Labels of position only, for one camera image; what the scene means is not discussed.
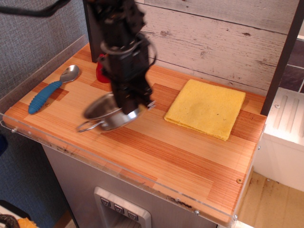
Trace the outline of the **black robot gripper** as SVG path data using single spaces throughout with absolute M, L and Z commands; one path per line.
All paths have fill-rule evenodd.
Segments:
M 109 47 L 103 41 L 101 49 L 105 52 L 100 63 L 104 75 L 110 79 L 116 104 L 124 114 L 135 111 L 139 105 L 148 109 L 154 106 L 151 100 L 152 89 L 146 80 L 146 73 L 153 63 L 149 63 L 148 40 L 138 40 L 129 49 Z

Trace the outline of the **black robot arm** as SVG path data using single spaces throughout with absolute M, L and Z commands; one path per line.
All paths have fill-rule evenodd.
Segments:
M 150 42 L 141 33 L 144 13 L 133 0 L 89 0 L 87 4 L 101 30 L 104 55 L 98 62 L 117 106 L 124 114 L 139 105 L 148 107 L 152 89 L 145 76 L 154 63 L 149 61 Z

